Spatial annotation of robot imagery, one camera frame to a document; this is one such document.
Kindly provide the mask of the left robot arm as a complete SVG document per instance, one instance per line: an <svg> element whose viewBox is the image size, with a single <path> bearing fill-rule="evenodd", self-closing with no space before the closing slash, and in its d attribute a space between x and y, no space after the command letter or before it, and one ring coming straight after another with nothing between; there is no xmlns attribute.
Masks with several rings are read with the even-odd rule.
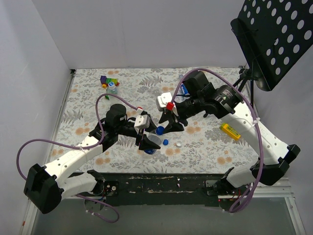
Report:
<svg viewBox="0 0 313 235"><path fill-rule="evenodd" d="M140 150L160 149L160 145L148 139L147 134L156 130L151 116L142 109L137 117L127 119L126 107L114 104L106 116L84 140L56 160L40 166L33 165L28 172L24 194L43 213L54 210L63 199L90 192L94 196L104 191L104 177L95 170L73 176L82 165L113 146L120 135L136 139Z"/></svg>

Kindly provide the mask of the clear unlabelled plastic bottle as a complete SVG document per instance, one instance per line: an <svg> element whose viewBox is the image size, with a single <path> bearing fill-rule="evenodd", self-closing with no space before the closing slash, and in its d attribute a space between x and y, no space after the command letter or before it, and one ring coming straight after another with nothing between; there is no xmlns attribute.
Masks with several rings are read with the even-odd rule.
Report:
<svg viewBox="0 0 313 235"><path fill-rule="evenodd" d="M118 90L117 90L117 86L115 85L115 87L109 87L107 88L107 93L109 94L117 94Z"/></svg>

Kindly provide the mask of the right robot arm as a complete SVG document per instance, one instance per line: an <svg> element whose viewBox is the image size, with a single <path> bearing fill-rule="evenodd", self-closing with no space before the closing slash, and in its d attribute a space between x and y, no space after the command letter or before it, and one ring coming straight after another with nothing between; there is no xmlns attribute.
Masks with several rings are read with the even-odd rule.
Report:
<svg viewBox="0 0 313 235"><path fill-rule="evenodd" d="M228 85L214 88L202 71L190 73L183 84L189 94L183 102L174 102L171 93L163 93L156 98L158 110L162 112L159 123L169 122L165 133L183 131L188 118L205 112L233 127L256 153L263 150L255 163L231 167L209 187L211 193L231 195L256 179L272 186L286 174L300 148L279 140L254 118L249 104L236 90Z"/></svg>

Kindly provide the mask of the Pocari Sweat labelled bottle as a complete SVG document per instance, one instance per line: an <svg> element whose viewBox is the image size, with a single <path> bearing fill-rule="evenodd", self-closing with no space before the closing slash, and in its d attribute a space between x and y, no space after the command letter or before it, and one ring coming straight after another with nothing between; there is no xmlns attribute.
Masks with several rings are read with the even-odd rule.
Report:
<svg viewBox="0 0 313 235"><path fill-rule="evenodd" d="M155 130L144 136L144 159L150 159L158 150L161 149L164 137L163 127L157 127Z"/></svg>

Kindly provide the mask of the Pepsi bottle blue label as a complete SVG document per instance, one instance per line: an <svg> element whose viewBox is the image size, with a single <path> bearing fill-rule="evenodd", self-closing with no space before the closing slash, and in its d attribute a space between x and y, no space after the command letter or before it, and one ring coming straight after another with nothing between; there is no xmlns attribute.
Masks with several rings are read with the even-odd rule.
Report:
<svg viewBox="0 0 313 235"><path fill-rule="evenodd" d="M179 96L186 96L189 95L189 92L186 88L186 86L184 85L184 83L182 82L178 91L178 95Z"/></svg>

